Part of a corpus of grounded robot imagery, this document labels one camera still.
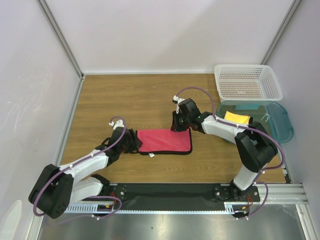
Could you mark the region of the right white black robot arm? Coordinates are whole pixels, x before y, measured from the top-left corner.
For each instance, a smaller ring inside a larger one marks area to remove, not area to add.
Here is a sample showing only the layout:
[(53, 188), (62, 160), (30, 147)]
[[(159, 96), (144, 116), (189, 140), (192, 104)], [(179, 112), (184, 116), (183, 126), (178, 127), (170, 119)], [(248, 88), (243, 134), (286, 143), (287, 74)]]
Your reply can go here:
[(230, 196), (226, 199), (242, 201), (248, 196), (248, 190), (263, 168), (278, 154), (276, 143), (259, 122), (250, 120), (249, 124), (235, 123), (211, 112), (200, 112), (191, 98), (184, 99), (175, 95), (172, 102), (176, 104), (176, 110), (172, 112), (172, 131), (192, 129), (236, 145), (242, 166), (230, 182)]

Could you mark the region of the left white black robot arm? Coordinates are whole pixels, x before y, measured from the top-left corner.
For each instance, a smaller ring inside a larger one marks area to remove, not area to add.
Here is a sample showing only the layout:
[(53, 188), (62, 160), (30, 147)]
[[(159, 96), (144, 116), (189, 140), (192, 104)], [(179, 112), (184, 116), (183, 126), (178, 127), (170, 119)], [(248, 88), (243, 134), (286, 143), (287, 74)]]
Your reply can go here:
[(136, 153), (142, 145), (136, 131), (118, 126), (86, 156), (65, 165), (45, 166), (28, 196), (34, 215), (56, 219), (78, 201), (107, 199), (109, 181), (95, 172), (116, 162), (121, 154)]

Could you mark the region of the yellow and black towel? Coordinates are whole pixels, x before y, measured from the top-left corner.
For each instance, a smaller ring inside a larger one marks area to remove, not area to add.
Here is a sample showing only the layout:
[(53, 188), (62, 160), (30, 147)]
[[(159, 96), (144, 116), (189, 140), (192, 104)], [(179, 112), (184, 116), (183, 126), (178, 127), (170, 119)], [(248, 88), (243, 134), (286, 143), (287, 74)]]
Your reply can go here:
[(240, 114), (232, 113), (230, 111), (226, 111), (224, 115), (224, 119), (231, 122), (238, 123), (238, 124), (246, 124), (246, 125), (250, 124), (253, 120), (253, 118), (248, 115), (240, 115)]

